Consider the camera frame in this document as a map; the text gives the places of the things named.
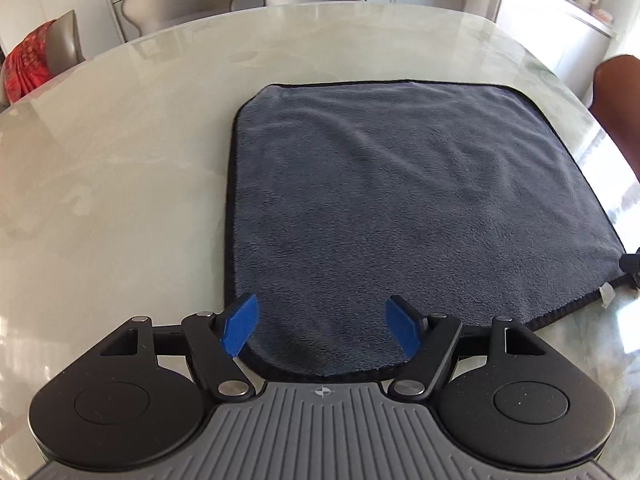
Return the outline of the grey and blue towel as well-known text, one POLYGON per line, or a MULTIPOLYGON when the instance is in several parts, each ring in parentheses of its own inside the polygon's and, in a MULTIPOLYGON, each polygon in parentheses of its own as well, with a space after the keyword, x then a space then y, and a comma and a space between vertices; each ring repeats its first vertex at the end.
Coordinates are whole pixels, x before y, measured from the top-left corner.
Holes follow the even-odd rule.
POLYGON ((282 382, 375 380, 405 362, 385 321, 532 330, 620 284, 623 244, 539 107, 493 84, 270 84, 235 115, 224 293, 259 321, 241 351, 282 382))

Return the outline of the brown leather chair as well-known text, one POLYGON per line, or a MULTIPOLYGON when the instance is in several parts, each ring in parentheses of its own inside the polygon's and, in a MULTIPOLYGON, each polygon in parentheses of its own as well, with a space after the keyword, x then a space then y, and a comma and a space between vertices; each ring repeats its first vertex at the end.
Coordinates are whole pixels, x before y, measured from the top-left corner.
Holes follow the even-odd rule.
POLYGON ((593 74, 591 115, 625 157, 636 178, 640 174, 640 61, 617 55, 593 74))

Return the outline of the white side shelf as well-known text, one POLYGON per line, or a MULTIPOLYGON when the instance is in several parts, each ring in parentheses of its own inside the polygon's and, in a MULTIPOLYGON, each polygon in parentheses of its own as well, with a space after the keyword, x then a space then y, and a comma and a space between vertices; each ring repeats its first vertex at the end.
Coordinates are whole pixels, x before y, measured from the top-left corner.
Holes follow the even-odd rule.
POLYGON ((611 27, 572 0, 502 0, 496 24, 544 64, 582 102, 615 39, 611 27))

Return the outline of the chair with red cloth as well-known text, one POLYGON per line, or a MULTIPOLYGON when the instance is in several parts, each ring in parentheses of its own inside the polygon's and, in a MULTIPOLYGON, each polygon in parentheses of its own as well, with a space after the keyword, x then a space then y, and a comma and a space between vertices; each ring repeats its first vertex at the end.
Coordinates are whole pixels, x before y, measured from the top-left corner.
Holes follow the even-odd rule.
POLYGON ((1 108, 85 61, 74 10, 32 30, 1 65, 1 108))

